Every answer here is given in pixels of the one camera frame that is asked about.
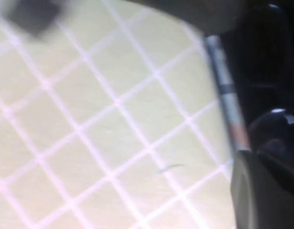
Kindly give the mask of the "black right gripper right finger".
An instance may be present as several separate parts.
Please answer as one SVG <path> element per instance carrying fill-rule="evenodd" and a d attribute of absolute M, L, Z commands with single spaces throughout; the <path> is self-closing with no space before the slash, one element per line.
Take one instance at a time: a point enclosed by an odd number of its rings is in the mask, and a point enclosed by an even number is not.
<path fill-rule="evenodd" d="M 259 154 L 258 157 L 278 184 L 294 196 L 294 162 L 276 154 Z"/>

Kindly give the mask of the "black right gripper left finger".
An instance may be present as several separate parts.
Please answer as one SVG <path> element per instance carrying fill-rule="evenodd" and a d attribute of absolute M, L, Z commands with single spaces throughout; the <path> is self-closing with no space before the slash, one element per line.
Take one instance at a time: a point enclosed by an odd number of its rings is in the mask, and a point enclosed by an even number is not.
<path fill-rule="evenodd" d="M 231 195 L 238 229 L 294 229 L 294 196 L 284 190 L 258 154 L 234 158 Z"/>

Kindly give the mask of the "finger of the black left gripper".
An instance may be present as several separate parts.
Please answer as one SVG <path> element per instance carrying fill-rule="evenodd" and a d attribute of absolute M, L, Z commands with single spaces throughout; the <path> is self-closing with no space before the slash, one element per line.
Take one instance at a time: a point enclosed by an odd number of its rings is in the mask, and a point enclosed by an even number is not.
<path fill-rule="evenodd" d="M 43 34 L 64 11 L 62 0 L 17 0 L 4 17 L 32 36 Z"/>

